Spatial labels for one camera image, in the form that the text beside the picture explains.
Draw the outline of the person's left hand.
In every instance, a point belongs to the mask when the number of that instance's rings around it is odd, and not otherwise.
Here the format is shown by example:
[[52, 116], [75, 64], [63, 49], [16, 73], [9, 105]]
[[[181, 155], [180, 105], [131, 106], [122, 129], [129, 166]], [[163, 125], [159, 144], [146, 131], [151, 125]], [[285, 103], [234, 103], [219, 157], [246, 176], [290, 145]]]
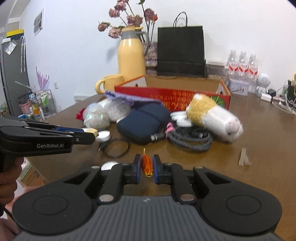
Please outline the person's left hand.
[[0, 174], [0, 201], [2, 206], [9, 204], [15, 197], [16, 180], [22, 172], [23, 157], [17, 157], [15, 164], [8, 171]]

